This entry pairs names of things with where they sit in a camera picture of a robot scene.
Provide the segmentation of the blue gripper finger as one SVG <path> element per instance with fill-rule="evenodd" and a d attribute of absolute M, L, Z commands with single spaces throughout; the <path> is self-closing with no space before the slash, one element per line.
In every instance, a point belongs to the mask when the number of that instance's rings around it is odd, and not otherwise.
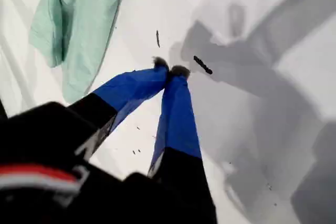
<path fill-rule="evenodd" d="M 174 66 L 169 73 L 149 175 L 163 189 L 163 208 L 172 223 L 217 223 L 187 84 L 189 76 L 183 66 Z"/>
<path fill-rule="evenodd" d="M 116 127 L 144 101 L 163 90 L 169 77 L 169 67 L 160 57 L 150 69 L 119 74 L 69 108 L 96 129 L 76 150 L 88 160 Z"/>

